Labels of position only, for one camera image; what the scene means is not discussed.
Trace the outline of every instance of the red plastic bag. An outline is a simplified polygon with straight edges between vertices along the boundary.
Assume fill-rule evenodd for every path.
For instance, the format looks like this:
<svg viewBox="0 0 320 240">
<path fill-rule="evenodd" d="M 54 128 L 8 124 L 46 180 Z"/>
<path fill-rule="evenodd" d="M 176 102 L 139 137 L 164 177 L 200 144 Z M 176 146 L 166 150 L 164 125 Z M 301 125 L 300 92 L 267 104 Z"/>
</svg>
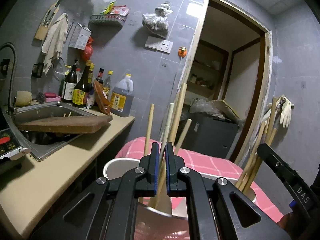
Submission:
<svg viewBox="0 0 320 240">
<path fill-rule="evenodd" d="M 84 48 L 84 51 L 81 54 L 81 57 L 83 60 L 87 61 L 88 59 L 90 59 L 92 53 L 93 53 L 93 48 L 92 48 L 92 42 L 93 42 L 93 38 L 91 38 L 91 36 L 88 39 L 87 45 Z"/>
</svg>

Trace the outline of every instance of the faucet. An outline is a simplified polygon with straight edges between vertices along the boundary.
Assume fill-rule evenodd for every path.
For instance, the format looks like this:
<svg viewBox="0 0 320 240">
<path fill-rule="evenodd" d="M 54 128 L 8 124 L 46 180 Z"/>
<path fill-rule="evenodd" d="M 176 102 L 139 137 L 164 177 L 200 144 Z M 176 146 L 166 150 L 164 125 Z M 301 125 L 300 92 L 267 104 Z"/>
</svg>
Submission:
<svg viewBox="0 0 320 240">
<path fill-rule="evenodd" d="M 16 49 L 14 48 L 14 45 L 11 42 L 4 43 L 0 46 L 0 51 L 4 48 L 10 48 L 13 53 L 13 67 L 11 71 L 11 77 L 10 77 L 10 85 L 9 85 L 9 97 L 8 97 L 8 114 L 9 115 L 15 115 L 17 113 L 16 108 L 16 98 L 14 97 L 13 103 L 12 103 L 12 89 L 13 89 L 13 79 L 15 77 L 16 73 L 16 65 L 17 65 L 17 54 Z"/>
</svg>

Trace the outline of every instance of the sponge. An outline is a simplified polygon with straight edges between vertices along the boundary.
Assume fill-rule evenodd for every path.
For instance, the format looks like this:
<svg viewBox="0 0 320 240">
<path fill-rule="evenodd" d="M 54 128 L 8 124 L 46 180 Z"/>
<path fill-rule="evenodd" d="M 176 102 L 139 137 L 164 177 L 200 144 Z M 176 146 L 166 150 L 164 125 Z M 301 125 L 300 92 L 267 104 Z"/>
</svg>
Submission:
<svg viewBox="0 0 320 240">
<path fill-rule="evenodd" d="M 32 100 L 31 92 L 18 90 L 16 99 L 16 106 L 28 106 Z"/>
</svg>

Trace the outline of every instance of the red button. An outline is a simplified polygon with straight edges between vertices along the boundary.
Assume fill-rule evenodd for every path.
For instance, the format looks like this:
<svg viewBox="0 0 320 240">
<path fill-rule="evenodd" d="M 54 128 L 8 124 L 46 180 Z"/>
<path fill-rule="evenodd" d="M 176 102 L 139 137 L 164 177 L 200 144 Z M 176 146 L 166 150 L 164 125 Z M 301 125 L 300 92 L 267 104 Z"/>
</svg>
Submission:
<svg viewBox="0 0 320 240">
<path fill-rule="evenodd" d="M 8 141 L 10 141 L 10 137 L 9 136 L 2 137 L 0 139 L 0 144 L 4 144 L 4 143 L 6 143 Z"/>
</svg>

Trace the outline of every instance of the plastic jug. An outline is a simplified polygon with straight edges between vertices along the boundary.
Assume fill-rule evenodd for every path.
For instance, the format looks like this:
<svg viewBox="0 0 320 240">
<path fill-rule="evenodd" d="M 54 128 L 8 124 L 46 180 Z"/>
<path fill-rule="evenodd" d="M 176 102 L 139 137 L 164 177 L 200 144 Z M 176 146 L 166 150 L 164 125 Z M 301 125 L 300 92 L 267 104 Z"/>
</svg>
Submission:
<svg viewBox="0 0 320 240">
<path fill-rule="evenodd" d="M 129 116 L 133 101 L 133 82 L 131 74 L 126 74 L 113 88 L 110 106 L 113 114 L 127 117 Z"/>
</svg>

